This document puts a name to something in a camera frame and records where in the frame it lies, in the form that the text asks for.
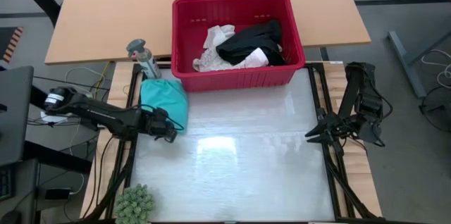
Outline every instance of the wooden table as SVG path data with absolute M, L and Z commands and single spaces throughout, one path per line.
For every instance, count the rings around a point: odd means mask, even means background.
M 64 0 L 46 64 L 127 60 L 125 47 L 147 41 L 171 54 L 174 0 Z M 304 46 L 369 43 L 354 0 L 291 0 Z
M 111 90 L 108 99 L 108 103 L 120 107 L 125 107 L 127 102 L 127 95 L 124 94 L 123 89 L 128 89 L 126 86 L 130 85 L 130 81 L 132 78 L 132 68 L 133 63 L 131 62 L 119 62 L 116 64 L 116 71 L 113 76 L 113 81 L 111 83 Z M 345 92 L 346 88 L 346 77 L 345 77 L 345 69 L 342 63 L 328 63 L 324 62 L 324 68 L 326 71 L 326 78 L 329 88 L 330 97 L 332 100 L 333 109 L 335 112 L 338 112 L 338 107 L 340 106 L 342 96 Z M 316 77 L 317 85 L 319 89 L 321 89 L 321 83 L 319 82 L 319 77 Z M 134 104 L 137 103 L 137 99 L 139 97 L 139 89 L 140 82 L 137 82 L 137 86 L 135 89 L 135 100 Z M 321 105 L 324 106 L 324 99 L 321 92 L 320 101 Z M 99 177 L 99 166 L 100 166 L 100 158 L 101 153 L 104 150 L 104 147 L 111 137 L 111 133 L 108 131 L 100 132 L 99 140 L 97 143 L 97 177 Z M 114 169 L 114 163 L 116 161 L 116 154 L 118 148 L 118 140 L 113 140 L 108 149 L 106 150 L 104 156 L 104 164 L 102 168 L 102 181 L 100 186 L 100 199 L 103 197 L 106 187 L 109 182 L 109 178 Z M 381 216 L 381 209 L 378 203 L 378 197 L 376 194 L 376 190 L 373 183 L 373 178 L 371 176 L 371 170 L 368 163 L 368 158 L 366 157 L 365 151 L 359 146 L 357 143 L 352 140 L 348 140 L 345 145 L 345 168 L 347 171 L 348 182 L 360 200 L 368 207 L 368 209 L 376 214 L 377 216 Z M 126 156 L 128 152 L 124 152 L 123 160 L 126 160 Z M 85 193 L 85 200 L 83 201 L 83 206 L 81 210 L 80 217 L 82 217 L 83 213 L 87 210 L 89 206 L 89 202 L 91 201 L 93 194 L 93 183 L 94 183 L 94 169 L 91 169 L 91 174 L 89 176 L 89 181 L 87 184 L 87 189 Z M 344 194 L 339 185 L 337 185 L 338 197 L 340 202 L 340 209 L 342 212 L 342 216 L 347 216 L 345 202 L 344 202 Z

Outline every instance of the fabric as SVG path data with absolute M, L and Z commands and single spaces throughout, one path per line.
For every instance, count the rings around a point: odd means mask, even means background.
M 216 52 L 230 64 L 237 65 L 246 59 L 255 49 L 260 48 L 268 58 L 270 66 L 285 65 L 280 55 L 278 43 L 282 39 L 282 30 L 277 20 L 248 27 L 233 35 L 216 47 Z
M 141 84 L 141 104 L 159 107 L 168 111 L 169 118 L 181 124 L 186 131 L 188 122 L 188 97 L 182 84 L 177 80 L 145 80 Z
M 206 35 L 204 49 L 216 47 L 235 34 L 234 25 L 224 25 L 222 27 L 210 27 Z
M 193 68 L 198 72 L 209 72 L 213 70 L 230 70 L 240 68 L 258 68 L 268 65 L 268 59 L 265 53 L 260 49 L 255 49 L 241 63 L 232 66 L 229 62 L 224 61 L 216 52 L 216 48 L 207 49 L 200 59 L 192 62 Z

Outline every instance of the red plastic basket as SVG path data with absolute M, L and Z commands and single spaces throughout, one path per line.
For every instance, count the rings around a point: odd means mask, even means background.
M 197 72 L 192 61 L 200 58 L 207 30 L 231 24 L 235 32 L 276 19 L 282 28 L 282 56 L 287 65 Z M 290 0 L 175 0 L 173 3 L 172 73 L 189 92 L 289 83 L 305 64 Z

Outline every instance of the yellow cable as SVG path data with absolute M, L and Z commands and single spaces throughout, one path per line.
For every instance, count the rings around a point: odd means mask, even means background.
M 101 72 L 101 74 L 104 76 L 104 78 L 105 78 L 105 73 L 106 73 L 106 71 L 108 70 L 108 66 L 110 65 L 110 63 L 111 63 L 111 62 L 109 61 L 109 62 L 105 65 L 104 70 Z M 101 79 L 102 79 L 102 77 L 100 77 L 99 80 L 97 81 L 96 89 L 99 88 Z M 97 99 L 97 92 L 94 93 L 94 99 Z

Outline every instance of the succulent plant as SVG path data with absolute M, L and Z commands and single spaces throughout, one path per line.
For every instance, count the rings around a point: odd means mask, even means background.
M 116 224 L 146 224 L 154 209 L 154 198 L 147 185 L 127 188 L 116 200 Z

